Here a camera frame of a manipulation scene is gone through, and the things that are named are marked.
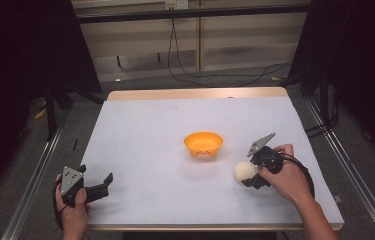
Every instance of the metal frame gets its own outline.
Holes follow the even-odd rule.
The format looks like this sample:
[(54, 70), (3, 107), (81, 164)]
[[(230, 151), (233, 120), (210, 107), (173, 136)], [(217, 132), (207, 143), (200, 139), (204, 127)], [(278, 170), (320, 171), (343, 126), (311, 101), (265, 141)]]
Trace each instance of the metal frame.
[(324, 132), (324, 135), (330, 144), (331, 148), (333, 149), (334, 154), (336, 155), (337, 159), (339, 160), (340, 164), (343, 167), (346, 175), (349, 177), (350, 182), (352, 183), (353, 187), (355, 188), (358, 196), (361, 198), (361, 201), (367, 208), (368, 213), (372, 217), (375, 223), (375, 197), (368, 188), (365, 181), (362, 179), (361, 175), (359, 174), (358, 170), (355, 168), (354, 163), (346, 153), (346, 150), (343, 148), (342, 144), (340, 143), (339, 139), (337, 138), (336, 134), (334, 133), (333, 129), (328, 129), (324, 124), (323, 116), (321, 116), (321, 111), (314, 101), (312, 97), (306, 98), (306, 102), (308, 107), (313, 114), (315, 121), (322, 126), (321, 130)]
[(31, 205), (35, 198), (35, 195), (40, 186), (40, 182), (43, 180), (44, 173), (46, 172), (47, 166), (50, 162), (51, 157), (53, 156), (54, 150), (57, 143), (59, 142), (60, 135), (62, 133), (62, 128), (65, 126), (69, 117), (69, 110), (66, 110), (63, 113), (60, 127), (57, 128), (56, 133), (53, 135), (50, 141), (47, 142), (43, 154), (40, 157), (40, 160), (35, 168), (35, 171), (29, 181), (28, 187), (25, 190), (24, 195), (19, 201), (19, 205), (16, 208), (15, 212), (12, 215), (12, 218), (9, 224), (6, 227), (1, 239), (18, 239), (18, 236), (22, 230), (22, 227), (25, 223), (25, 220), (28, 216), (28, 213), (31, 209)]
[(280, 13), (299, 13), (308, 12), (309, 4), (296, 5), (275, 5), (261, 7), (242, 7), (242, 8), (211, 8), (211, 9), (188, 9), (176, 11), (153, 11), (125, 14), (100, 14), (100, 15), (82, 15), (73, 18), (56, 19), (34, 19), (32, 21), (47, 21), (51, 23), (103, 23), (103, 22), (124, 22), (175, 18), (197, 18), (197, 17), (222, 17), (222, 16), (241, 16), (258, 14), (280, 14)]

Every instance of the white ball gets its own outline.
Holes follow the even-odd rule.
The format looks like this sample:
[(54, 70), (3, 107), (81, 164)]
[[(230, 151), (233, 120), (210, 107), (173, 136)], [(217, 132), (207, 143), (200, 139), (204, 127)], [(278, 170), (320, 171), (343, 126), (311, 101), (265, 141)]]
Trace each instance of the white ball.
[(258, 168), (251, 162), (241, 162), (234, 168), (234, 178), (237, 182), (252, 178), (258, 173)]

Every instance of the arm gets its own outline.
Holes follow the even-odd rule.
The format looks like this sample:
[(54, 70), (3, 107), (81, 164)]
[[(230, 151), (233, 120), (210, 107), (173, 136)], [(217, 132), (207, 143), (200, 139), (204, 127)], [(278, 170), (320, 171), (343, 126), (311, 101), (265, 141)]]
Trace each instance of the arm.
[[(293, 156), (291, 144), (278, 146), (274, 150)], [(296, 207), (308, 240), (338, 239), (325, 218), (321, 206), (312, 197), (308, 182), (296, 164), (284, 161), (283, 169), (278, 174), (272, 174), (265, 167), (259, 167), (259, 174)]]
[(86, 204), (87, 192), (84, 188), (78, 190), (75, 197), (75, 207), (65, 207), (60, 193), (61, 185), (56, 188), (57, 209), (61, 212), (63, 225), (63, 240), (81, 240), (84, 238), (87, 229), (87, 213), (90, 211), (90, 204)]

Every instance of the orange bowl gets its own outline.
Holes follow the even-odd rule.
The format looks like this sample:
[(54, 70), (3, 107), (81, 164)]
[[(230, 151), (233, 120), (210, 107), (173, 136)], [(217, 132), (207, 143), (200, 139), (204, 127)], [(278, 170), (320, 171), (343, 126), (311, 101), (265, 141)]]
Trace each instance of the orange bowl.
[(184, 139), (184, 144), (192, 157), (197, 157), (200, 154), (215, 157), (222, 143), (222, 137), (213, 132), (195, 132)]

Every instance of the white table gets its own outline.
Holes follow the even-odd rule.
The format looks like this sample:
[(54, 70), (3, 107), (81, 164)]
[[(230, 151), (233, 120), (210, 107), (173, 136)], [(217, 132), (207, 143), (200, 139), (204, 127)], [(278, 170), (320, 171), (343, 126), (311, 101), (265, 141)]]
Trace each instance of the white table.
[[(213, 131), (224, 138), (215, 159), (189, 155), (184, 138)], [(109, 197), (93, 204), (89, 229), (118, 231), (302, 229), (294, 206), (272, 187), (237, 183), (251, 143), (292, 143), (309, 168), (316, 200), (333, 227), (344, 223), (300, 119), (282, 88), (120, 91), (109, 95), (82, 160), (85, 185), (113, 172)]]

